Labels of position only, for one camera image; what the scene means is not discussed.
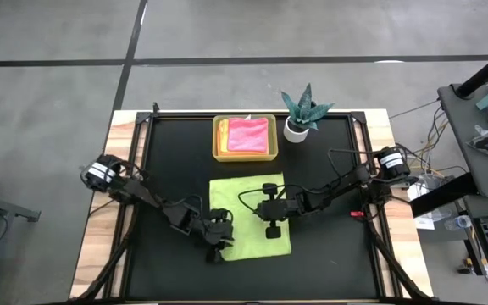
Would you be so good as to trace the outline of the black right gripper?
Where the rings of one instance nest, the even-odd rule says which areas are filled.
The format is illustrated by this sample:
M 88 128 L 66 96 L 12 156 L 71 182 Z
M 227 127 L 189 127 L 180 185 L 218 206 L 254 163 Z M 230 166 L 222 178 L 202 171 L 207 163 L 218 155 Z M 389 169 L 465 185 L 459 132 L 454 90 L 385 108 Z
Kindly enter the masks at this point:
M 263 184 L 262 191 L 269 198 L 260 202 L 254 213 L 261 220 L 269 222 L 269 226 L 265 229 L 267 239 L 280 238 L 281 228 L 276 223 L 299 216 L 299 202 L 297 199 L 283 199 L 278 193 L 278 186 L 272 183 Z

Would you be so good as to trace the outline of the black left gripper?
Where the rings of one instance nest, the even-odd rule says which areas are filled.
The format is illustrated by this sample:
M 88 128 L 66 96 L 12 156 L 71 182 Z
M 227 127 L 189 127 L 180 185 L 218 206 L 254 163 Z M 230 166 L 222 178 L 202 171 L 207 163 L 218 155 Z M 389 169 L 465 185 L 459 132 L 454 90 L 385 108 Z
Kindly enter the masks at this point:
M 224 261 L 221 252 L 227 247 L 231 247 L 234 241 L 232 223 L 233 213 L 225 208 L 212 209 L 207 219 L 200 216 L 193 220 L 192 229 L 199 232 L 208 244 L 207 263 Z

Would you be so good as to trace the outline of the green microfiber towel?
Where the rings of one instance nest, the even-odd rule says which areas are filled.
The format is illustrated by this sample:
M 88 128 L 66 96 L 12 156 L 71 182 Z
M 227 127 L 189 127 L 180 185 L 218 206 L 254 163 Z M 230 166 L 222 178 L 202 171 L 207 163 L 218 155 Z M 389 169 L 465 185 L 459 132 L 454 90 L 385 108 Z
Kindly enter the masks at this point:
M 265 229 L 269 226 L 252 211 L 269 196 L 264 194 L 265 183 L 282 185 L 282 173 L 255 175 L 209 181 L 209 207 L 225 208 L 232 212 L 233 238 L 230 247 L 221 252 L 225 261 L 267 258 L 291 254 L 289 222 L 279 223 L 281 237 L 269 239 Z

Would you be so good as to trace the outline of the pink microfiber towel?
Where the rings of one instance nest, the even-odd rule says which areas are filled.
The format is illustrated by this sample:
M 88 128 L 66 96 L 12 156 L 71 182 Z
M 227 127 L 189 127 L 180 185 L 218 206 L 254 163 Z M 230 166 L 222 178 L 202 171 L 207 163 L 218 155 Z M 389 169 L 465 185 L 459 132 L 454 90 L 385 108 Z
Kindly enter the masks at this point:
M 230 152 L 267 153 L 269 122 L 266 118 L 230 118 L 227 149 Z

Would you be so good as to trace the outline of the yellow plastic bin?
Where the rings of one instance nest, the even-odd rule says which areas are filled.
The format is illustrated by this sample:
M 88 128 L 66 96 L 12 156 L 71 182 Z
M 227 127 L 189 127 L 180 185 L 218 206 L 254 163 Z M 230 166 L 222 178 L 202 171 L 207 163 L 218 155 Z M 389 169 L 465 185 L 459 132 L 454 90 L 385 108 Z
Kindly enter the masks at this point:
M 269 122 L 269 150 L 267 153 L 230 152 L 227 149 L 228 121 L 230 118 L 259 119 Z M 276 118 L 272 114 L 228 114 L 213 118 L 212 154 L 219 162 L 266 162 L 273 161 L 278 154 Z

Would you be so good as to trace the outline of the artificial plant in white pot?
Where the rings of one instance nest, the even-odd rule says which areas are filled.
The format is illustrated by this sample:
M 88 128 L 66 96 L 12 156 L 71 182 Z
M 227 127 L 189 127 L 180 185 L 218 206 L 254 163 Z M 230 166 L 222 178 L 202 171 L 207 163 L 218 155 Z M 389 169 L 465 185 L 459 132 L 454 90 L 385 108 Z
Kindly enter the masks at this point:
M 283 133 L 286 140 L 291 143 L 303 142 L 310 130 L 317 130 L 318 121 L 334 106 L 333 103 L 317 104 L 313 100 L 310 83 L 305 87 L 297 103 L 284 91 L 281 92 L 281 97 L 289 112 Z

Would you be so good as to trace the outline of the clear plastic bottle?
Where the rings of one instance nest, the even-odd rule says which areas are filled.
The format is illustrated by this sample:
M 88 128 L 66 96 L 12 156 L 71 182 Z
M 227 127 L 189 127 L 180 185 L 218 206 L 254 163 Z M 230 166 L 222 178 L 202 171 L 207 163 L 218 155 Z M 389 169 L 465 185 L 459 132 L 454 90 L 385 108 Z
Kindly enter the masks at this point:
M 468 215 L 459 215 L 455 218 L 447 219 L 444 226 L 449 231 L 468 229 L 472 226 L 472 220 Z

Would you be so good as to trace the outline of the dark grey side desk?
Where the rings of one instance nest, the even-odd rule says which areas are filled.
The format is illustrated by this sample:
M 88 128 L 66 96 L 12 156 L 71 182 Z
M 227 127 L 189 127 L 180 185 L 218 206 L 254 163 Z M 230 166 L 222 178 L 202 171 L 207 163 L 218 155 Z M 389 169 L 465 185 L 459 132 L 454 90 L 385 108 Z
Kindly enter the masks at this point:
M 476 125 L 488 129 L 487 114 L 475 106 L 488 93 L 488 86 L 482 86 L 468 98 L 458 97 L 455 94 L 457 87 L 441 87 L 438 89 L 438 95 L 469 172 L 417 197 L 411 201 L 411 205 L 413 214 L 421 216 L 445 204 L 463 200 L 466 214 L 472 220 L 479 244 L 488 261 L 488 250 L 479 222 L 479 218 L 488 217 L 488 155 L 469 145 L 476 136 Z

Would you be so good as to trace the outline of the black pole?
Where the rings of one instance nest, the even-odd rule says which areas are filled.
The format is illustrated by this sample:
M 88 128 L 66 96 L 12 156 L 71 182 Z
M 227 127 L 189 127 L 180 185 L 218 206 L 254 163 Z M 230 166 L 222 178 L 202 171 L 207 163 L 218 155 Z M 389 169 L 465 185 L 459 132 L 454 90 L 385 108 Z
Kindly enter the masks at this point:
M 469 97 L 488 81 L 488 64 L 455 89 L 460 98 Z

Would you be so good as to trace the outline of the black aluminium table frame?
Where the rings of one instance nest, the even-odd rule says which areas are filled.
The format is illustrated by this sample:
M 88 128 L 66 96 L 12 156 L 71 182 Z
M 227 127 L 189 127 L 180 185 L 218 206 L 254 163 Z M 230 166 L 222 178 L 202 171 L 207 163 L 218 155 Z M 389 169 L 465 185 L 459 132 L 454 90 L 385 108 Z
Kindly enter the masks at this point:
M 103 149 L 118 157 L 132 156 L 139 162 L 146 155 L 147 128 L 136 126 L 136 119 L 150 114 L 149 110 L 117 110 L 114 112 L 108 131 L 108 141 Z M 216 115 L 236 114 L 285 114 L 283 109 L 260 110 L 161 110 L 161 119 L 212 119 Z M 360 148 L 370 145 L 382 148 L 395 142 L 388 113 L 384 109 L 334 109 L 333 114 L 350 114 L 356 141 Z M 130 232 L 131 222 L 137 218 L 138 210 L 132 206 L 111 208 L 104 202 L 108 196 L 101 193 L 93 195 L 91 207 L 97 212 L 88 217 L 86 231 L 82 240 L 80 256 L 69 293 L 71 301 L 85 294 L 95 277 L 101 273 L 103 264 L 115 252 L 124 235 Z M 404 202 L 391 201 L 384 206 L 379 220 L 374 222 L 376 229 L 390 242 L 397 261 L 408 273 L 415 285 L 427 295 L 432 295 L 430 277 L 425 265 L 411 208 Z M 121 300 L 124 295 L 125 273 L 128 268 L 125 260 L 131 257 L 126 250 L 116 263 L 107 281 L 96 294 L 96 299 Z

